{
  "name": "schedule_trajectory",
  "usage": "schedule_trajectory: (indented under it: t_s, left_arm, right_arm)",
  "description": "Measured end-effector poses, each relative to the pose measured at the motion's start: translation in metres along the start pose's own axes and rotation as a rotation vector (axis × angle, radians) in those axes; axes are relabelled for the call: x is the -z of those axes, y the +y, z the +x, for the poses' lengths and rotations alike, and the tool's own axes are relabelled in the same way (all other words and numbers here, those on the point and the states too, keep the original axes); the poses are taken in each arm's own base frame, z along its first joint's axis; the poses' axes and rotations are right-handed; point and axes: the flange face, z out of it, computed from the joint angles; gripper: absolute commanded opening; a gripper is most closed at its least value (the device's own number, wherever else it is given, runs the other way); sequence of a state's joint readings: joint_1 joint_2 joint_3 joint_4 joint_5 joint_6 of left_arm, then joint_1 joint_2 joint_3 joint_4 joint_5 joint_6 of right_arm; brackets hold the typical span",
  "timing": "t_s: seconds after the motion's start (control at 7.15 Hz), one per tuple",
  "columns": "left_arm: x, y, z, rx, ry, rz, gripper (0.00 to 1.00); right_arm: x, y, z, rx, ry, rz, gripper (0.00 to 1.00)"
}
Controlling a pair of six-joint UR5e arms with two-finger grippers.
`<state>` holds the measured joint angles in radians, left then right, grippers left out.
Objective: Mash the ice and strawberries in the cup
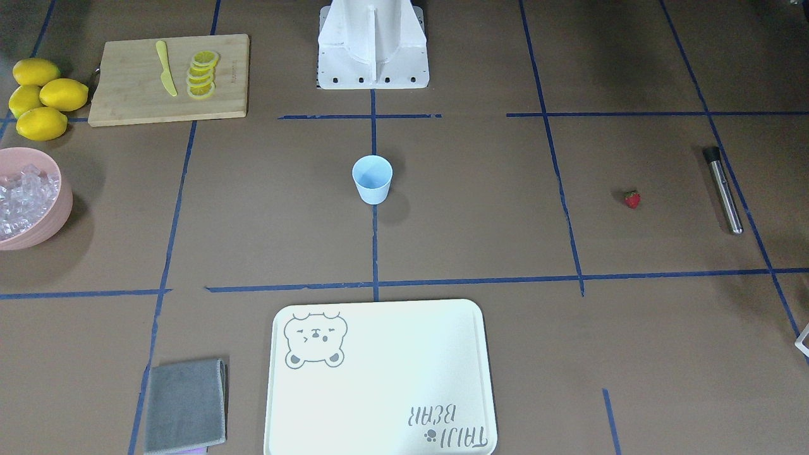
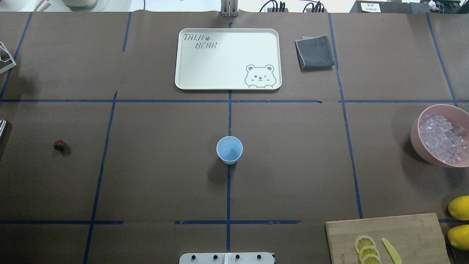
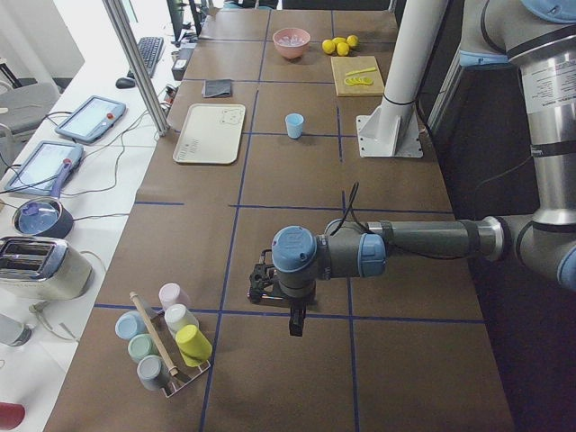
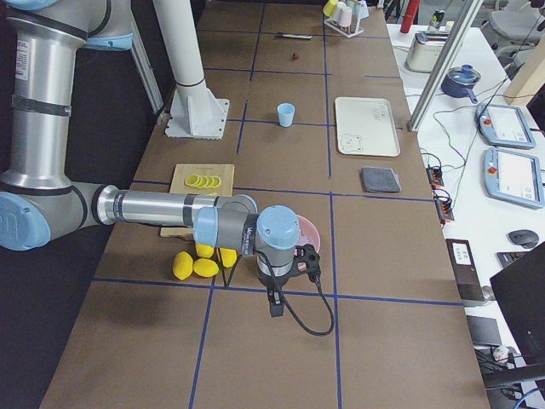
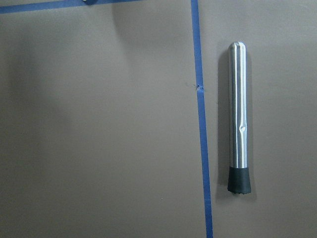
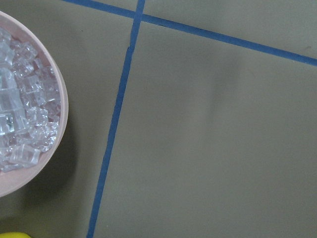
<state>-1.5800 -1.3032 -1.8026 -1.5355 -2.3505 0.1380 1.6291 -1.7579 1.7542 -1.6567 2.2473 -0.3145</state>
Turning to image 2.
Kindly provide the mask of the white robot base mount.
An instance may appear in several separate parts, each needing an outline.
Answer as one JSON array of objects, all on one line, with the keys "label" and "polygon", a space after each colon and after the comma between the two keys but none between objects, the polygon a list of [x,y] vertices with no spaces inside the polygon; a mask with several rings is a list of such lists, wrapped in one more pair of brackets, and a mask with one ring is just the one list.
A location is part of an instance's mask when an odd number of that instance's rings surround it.
[{"label": "white robot base mount", "polygon": [[184,253],[179,264],[275,264],[274,253],[269,252],[219,252]]}]

